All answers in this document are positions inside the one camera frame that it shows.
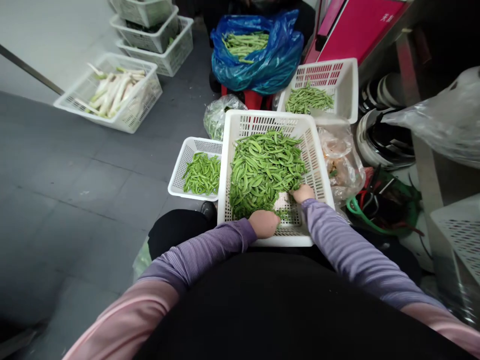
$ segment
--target white plastic crate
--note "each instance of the white plastic crate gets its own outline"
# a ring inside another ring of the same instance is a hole
[[[151,28],[164,23],[173,11],[172,0],[110,0],[122,19]]]
[[[432,211],[430,216],[480,285],[480,194]]]
[[[173,169],[170,183],[168,184],[168,192],[173,196],[179,196],[181,198],[215,202],[219,198],[218,195],[197,195],[191,191],[184,191],[185,179],[182,178],[187,171],[187,163],[191,163],[194,159],[194,154],[199,152],[206,153],[209,158],[216,155],[219,159],[222,159],[222,142],[201,137],[187,137],[183,141],[180,153],[176,158],[175,168]]]
[[[156,74],[157,65],[128,56],[107,53],[95,63],[95,66],[105,73],[117,73],[116,68],[121,67],[130,70],[145,70],[146,75],[145,79],[141,81],[143,85],[132,93],[131,100],[123,105],[112,118],[87,113],[85,107],[75,100],[79,99],[88,104],[99,86],[99,80],[87,64],[85,64],[85,68],[89,71],[60,96],[53,106],[80,115],[96,124],[133,134],[162,94],[162,87]]]
[[[350,124],[356,123],[359,115],[359,70],[356,58],[322,61],[300,65],[290,81],[281,92],[278,102],[279,112],[285,111],[292,89],[310,86],[325,90],[333,97],[333,109],[328,113],[346,118]]]
[[[173,77],[194,48],[194,41],[192,38],[192,24],[194,23],[194,20],[188,17],[179,16],[178,22],[181,33],[163,54],[127,46],[124,39],[118,40],[116,45],[132,58],[142,59],[157,64],[157,74]]]
[[[120,32],[131,47],[163,54],[167,50],[170,38],[175,38],[179,32],[178,12],[179,8],[174,6],[168,20],[155,33],[128,28],[118,14],[110,19],[110,25]]]
[[[318,201],[335,208],[322,146],[314,119],[310,115],[260,110],[229,110],[226,112],[223,130],[222,167],[218,189],[218,224],[233,220],[230,207],[230,177],[232,174],[230,163],[235,155],[235,141],[254,134],[265,134],[270,129],[283,129],[286,136],[303,140],[298,145],[302,150],[301,159],[305,162],[306,168],[303,182],[311,186]],[[279,209],[291,209],[290,222],[282,220],[280,228],[274,236],[260,239],[254,243],[254,246],[312,246],[313,242],[300,204],[293,199],[290,200],[286,193],[280,193],[280,199],[275,203],[275,210]]]

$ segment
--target pink sleeve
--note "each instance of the pink sleeve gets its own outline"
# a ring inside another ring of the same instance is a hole
[[[407,305],[401,311],[480,359],[480,332],[465,325],[448,311],[420,302]]]
[[[136,283],[98,316],[63,360],[131,359],[178,300],[166,282]]]

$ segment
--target red stool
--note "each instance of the red stool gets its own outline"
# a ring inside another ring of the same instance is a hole
[[[221,95],[227,95],[228,89],[225,86],[221,86]],[[253,90],[244,90],[243,94],[245,95],[245,106],[248,110],[260,110],[262,108],[262,101],[264,97],[259,93]],[[272,108],[272,95],[268,95],[266,101],[266,108]]]

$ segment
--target black apron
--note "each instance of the black apron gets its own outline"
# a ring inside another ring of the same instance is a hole
[[[134,359],[474,359],[304,256],[246,253],[211,269]]]

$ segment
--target blue plastic bag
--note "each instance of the blue plastic bag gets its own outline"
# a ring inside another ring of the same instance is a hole
[[[281,13],[272,18],[256,15],[225,15],[210,37],[214,44],[211,66],[218,82],[230,90],[253,90],[260,95],[271,95],[285,88],[292,80],[300,63],[304,36],[294,31],[298,10]],[[269,33],[265,49],[245,57],[254,63],[240,62],[233,56],[222,37],[228,34],[245,35],[254,32]]]

